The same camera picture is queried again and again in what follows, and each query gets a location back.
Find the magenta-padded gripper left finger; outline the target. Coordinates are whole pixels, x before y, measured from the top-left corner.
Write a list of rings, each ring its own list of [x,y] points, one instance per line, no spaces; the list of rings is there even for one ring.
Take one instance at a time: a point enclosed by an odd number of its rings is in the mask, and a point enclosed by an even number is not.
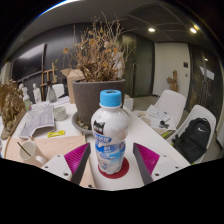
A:
[[[42,169],[79,185],[91,152],[89,143],[81,145],[65,155],[57,154]]]

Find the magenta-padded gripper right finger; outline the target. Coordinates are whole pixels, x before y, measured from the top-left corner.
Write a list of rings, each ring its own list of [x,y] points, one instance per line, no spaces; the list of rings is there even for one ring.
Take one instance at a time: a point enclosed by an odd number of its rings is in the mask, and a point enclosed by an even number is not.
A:
[[[181,169],[168,155],[159,155],[138,143],[133,144],[133,154],[145,185]]]

